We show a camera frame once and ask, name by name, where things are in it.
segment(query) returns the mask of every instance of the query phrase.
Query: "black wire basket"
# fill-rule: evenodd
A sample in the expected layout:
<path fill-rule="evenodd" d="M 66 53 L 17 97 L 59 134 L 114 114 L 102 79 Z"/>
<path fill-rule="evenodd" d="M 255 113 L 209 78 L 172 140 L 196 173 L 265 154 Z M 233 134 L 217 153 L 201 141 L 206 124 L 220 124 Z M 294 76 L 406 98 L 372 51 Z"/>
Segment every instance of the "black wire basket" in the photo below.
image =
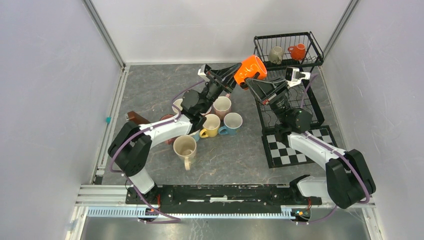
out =
<path fill-rule="evenodd" d="M 321 66 L 324 62 L 324 52 L 312 32 L 255 36 L 253 42 L 255 54 L 262 60 L 268 71 L 283 70 L 286 67 L 315 67 Z M 298 44 L 305 45 L 306 54 L 302 60 L 292 59 L 288 51 L 289 47 Z M 271 49 L 274 47 L 281 47 L 284 50 L 281 63 L 271 62 L 268 58 Z"/>
<path fill-rule="evenodd" d="M 301 61 L 291 58 L 290 53 L 286 52 L 287 48 L 297 44 L 304 44 L 306 48 L 305 58 Z M 274 80 L 276 78 L 284 78 L 286 67 L 296 67 L 302 72 L 312 72 L 314 67 L 321 66 L 324 62 L 323 51 L 315 40 L 312 32 L 298 32 L 288 34 L 277 34 L 267 36 L 254 37 L 254 54 L 257 55 L 264 63 L 268 71 L 264 81 Z M 285 50 L 285 54 L 281 63 L 276 64 L 268 60 L 268 54 L 273 47 L 279 46 Z M 302 84 L 291 87 L 289 89 L 289 102 L 293 108 L 298 108 L 301 105 L 302 96 L 305 92 L 309 80 L 303 80 Z M 324 116 L 321 112 L 320 105 L 315 98 L 314 92 L 310 87 L 307 97 L 304 99 L 303 109 L 312 114 L 311 127 L 319 127 L 324 123 Z M 257 111 L 259 113 L 260 123 L 262 125 L 263 134 L 274 133 L 274 126 L 279 124 L 277 117 L 273 114 L 270 106 L 262 105 L 256 102 Z"/>

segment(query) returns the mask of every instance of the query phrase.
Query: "light blue mug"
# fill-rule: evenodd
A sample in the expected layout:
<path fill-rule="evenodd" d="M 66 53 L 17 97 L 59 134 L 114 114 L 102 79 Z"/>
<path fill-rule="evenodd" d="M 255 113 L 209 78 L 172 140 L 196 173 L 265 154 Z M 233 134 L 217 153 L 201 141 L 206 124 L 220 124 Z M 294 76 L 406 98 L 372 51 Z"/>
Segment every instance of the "light blue mug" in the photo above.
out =
<path fill-rule="evenodd" d="M 243 124 L 243 118 L 240 114 L 230 112 L 224 117 L 224 126 L 220 127 L 218 132 L 220 135 L 231 135 L 234 136 L 239 131 Z"/>
<path fill-rule="evenodd" d="M 195 132 L 193 132 L 193 133 L 189 134 L 189 136 L 193 137 L 193 138 L 194 138 L 194 140 L 197 142 L 197 141 L 199 141 L 199 139 L 200 139 L 200 135 L 199 135 L 199 133 L 200 133 L 200 130 L 197 130 L 197 131 L 195 131 Z"/>

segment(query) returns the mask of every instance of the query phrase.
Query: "checkerboard mat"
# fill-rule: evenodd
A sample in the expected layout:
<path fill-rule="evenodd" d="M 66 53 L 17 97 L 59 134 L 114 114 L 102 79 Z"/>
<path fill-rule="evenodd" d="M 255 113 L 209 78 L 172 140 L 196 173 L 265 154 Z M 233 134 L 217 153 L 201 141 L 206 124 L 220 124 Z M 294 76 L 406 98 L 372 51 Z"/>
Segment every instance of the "checkerboard mat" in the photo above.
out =
<path fill-rule="evenodd" d="M 337 146 L 334 141 L 333 134 L 328 126 L 319 126 L 309 132 L 318 139 L 321 139 L 332 146 Z M 269 168 L 281 168 L 314 163 L 314 161 L 300 151 L 294 150 L 291 147 L 286 147 L 283 143 L 276 141 L 276 137 L 273 134 L 263 136 L 262 140 L 264 141 Z"/>

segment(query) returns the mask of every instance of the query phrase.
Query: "wire basket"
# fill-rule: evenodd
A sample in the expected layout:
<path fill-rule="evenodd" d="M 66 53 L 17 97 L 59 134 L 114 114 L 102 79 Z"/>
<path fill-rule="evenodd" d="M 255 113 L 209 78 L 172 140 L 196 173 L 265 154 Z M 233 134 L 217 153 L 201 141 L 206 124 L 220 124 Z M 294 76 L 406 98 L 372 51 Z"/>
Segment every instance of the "wire basket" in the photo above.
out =
<path fill-rule="evenodd" d="M 262 60 L 268 71 L 283 70 L 286 67 L 315 67 L 321 66 L 324 62 L 323 50 L 317 43 L 312 32 L 255 36 L 253 42 L 255 54 Z M 300 61 L 292 59 L 289 51 L 287 50 L 289 47 L 298 44 L 304 44 L 306 48 L 306 55 L 304 59 Z M 281 47 L 284 50 L 281 63 L 277 64 L 277 62 L 271 62 L 268 59 L 269 53 L 273 47 Z"/>

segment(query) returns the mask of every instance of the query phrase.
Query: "gray floor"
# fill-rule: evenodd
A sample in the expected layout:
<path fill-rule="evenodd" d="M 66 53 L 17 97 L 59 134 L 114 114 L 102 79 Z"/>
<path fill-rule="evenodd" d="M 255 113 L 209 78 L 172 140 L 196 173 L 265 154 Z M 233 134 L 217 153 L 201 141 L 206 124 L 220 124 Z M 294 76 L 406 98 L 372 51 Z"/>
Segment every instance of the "gray floor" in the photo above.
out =
<path fill-rule="evenodd" d="M 214 69 L 231 64 L 211 64 Z M 201 64 L 131 66 L 119 110 L 115 135 L 125 123 L 125 113 L 135 111 L 151 122 L 171 114 L 170 100 L 180 91 L 201 80 L 197 72 Z M 320 76 L 312 84 L 313 92 L 334 138 L 343 147 L 323 80 Z M 268 168 L 261 140 L 261 124 L 253 96 L 237 87 L 231 95 L 232 111 L 243 117 L 243 126 L 237 136 L 218 135 L 202 138 L 197 143 L 197 162 L 190 171 L 175 155 L 171 145 L 161 143 L 149 153 L 146 168 L 157 184 L 243 184 L 288 183 L 310 174 L 325 175 L 317 164 Z M 104 185 L 123 185 L 125 179 L 106 171 Z"/>

